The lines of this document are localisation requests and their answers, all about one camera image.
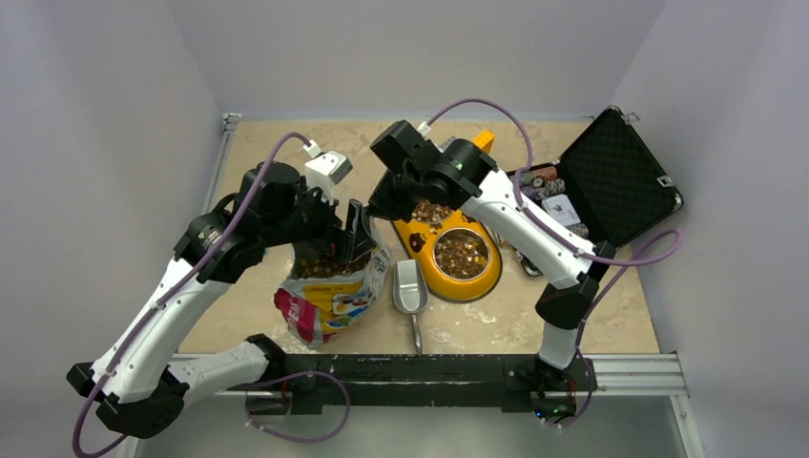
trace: yellow bowl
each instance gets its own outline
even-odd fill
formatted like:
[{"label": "yellow bowl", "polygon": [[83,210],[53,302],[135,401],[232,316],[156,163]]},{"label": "yellow bowl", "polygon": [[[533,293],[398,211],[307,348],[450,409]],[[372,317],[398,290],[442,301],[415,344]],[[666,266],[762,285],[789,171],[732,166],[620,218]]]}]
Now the yellow bowl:
[{"label": "yellow bowl", "polygon": [[[472,141],[478,148],[488,153],[494,141],[494,134],[483,131]],[[407,254],[419,262],[430,292],[439,298],[449,302],[475,301],[494,289],[500,280],[503,261],[497,244],[481,223],[464,215],[460,210],[452,212],[438,224],[412,219],[410,222],[394,221],[393,226]],[[488,251],[486,268],[472,279],[459,280],[450,277],[441,270],[433,257],[436,241],[443,234],[456,229],[467,230],[480,237]]]}]

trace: beige tabletop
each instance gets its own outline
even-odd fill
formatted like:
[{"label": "beige tabletop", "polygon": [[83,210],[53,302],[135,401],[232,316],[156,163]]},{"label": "beige tabletop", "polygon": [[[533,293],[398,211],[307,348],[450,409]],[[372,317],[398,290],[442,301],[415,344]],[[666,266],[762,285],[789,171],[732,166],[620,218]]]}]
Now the beige tabletop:
[{"label": "beige tabletop", "polygon": [[[325,151],[347,155],[353,165],[340,185],[337,198],[365,203],[382,176],[382,163],[368,146],[389,122],[242,122],[227,160],[221,194],[239,189],[245,171],[264,160],[270,147],[289,131],[317,141]],[[559,157],[584,131],[588,123],[527,123],[534,148],[534,163]],[[506,122],[436,123],[430,137],[440,143],[451,135],[473,138],[489,129],[496,135],[491,155],[505,170],[526,160],[525,143]],[[297,140],[281,149],[278,160],[302,170],[308,155]],[[339,208],[344,219],[345,207]],[[387,221],[376,221],[390,245],[393,260],[406,259],[404,248]],[[185,353],[218,352],[264,333],[288,352],[297,353],[413,353],[410,319],[393,305],[391,275],[384,293],[364,316],[332,343],[310,349],[286,330],[286,322],[273,305],[273,294],[292,265],[291,248],[272,248],[264,262],[248,270],[199,320],[180,347]],[[621,250],[620,258],[630,255]],[[602,284],[615,272],[612,268]],[[546,282],[529,279],[510,248],[503,250],[503,275],[495,289],[477,302],[457,304],[430,297],[419,316],[425,353],[532,353],[542,339],[542,320],[533,306]],[[593,312],[582,342],[586,353],[656,353],[657,343],[643,291],[634,269],[617,283]]]}]

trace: pet food bag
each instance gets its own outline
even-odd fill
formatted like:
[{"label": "pet food bag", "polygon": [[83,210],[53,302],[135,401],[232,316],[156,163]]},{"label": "pet food bag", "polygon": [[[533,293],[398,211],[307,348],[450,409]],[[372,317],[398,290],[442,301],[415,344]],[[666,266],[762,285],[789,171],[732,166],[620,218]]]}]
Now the pet food bag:
[{"label": "pet food bag", "polygon": [[376,245],[359,259],[343,263],[313,260],[294,246],[290,275],[280,284],[274,302],[291,333],[310,347],[334,340],[363,315],[379,297],[390,266],[390,248],[374,225]]}]

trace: metal scoop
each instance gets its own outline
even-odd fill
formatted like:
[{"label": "metal scoop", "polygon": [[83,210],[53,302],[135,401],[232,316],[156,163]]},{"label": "metal scoop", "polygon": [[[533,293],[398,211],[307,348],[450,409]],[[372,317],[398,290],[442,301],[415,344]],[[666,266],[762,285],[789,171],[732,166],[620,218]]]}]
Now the metal scoop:
[{"label": "metal scoop", "polygon": [[424,354],[422,348],[422,332],[416,314],[427,307],[427,283],[422,269],[416,260],[400,260],[396,262],[396,273],[393,278],[393,303],[400,312],[410,315],[413,320],[413,343],[416,354]]}]

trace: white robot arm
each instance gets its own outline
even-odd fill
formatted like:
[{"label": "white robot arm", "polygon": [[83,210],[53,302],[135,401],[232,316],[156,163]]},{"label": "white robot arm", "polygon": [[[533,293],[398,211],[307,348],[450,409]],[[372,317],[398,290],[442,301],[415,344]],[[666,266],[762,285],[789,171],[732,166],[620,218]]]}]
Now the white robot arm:
[{"label": "white robot arm", "polygon": [[[306,178],[286,164],[273,163],[259,183],[260,191],[248,199],[261,165],[245,174],[239,193],[189,224],[157,289],[115,344],[98,360],[74,364],[69,371],[68,381],[79,394],[88,397],[95,390],[94,399],[100,403],[96,413],[108,429],[149,438],[199,399],[265,376],[284,375],[279,374],[283,351],[263,335],[215,355],[171,362],[202,314],[262,260],[267,247],[307,243],[326,256],[351,261],[374,246],[358,201],[348,204],[345,229],[335,214],[334,186],[351,170],[345,156],[329,152],[313,158],[305,165]],[[240,206],[248,208],[236,229],[197,274],[168,293],[223,238],[234,216],[225,210],[230,202],[234,213]]]},{"label": "white robot arm", "polygon": [[[606,272],[606,266],[581,255],[611,258],[614,248],[581,239],[528,198],[519,205],[506,173],[471,141],[456,139],[439,151],[408,122],[398,121],[374,140],[371,151],[387,167],[368,201],[372,216],[410,220],[415,205],[426,198],[481,221],[539,267],[549,282],[535,307],[545,321],[539,358],[556,369],[567,368],[579,324]],[[537,227],[526,210],[578,250],[572,252]]]}]

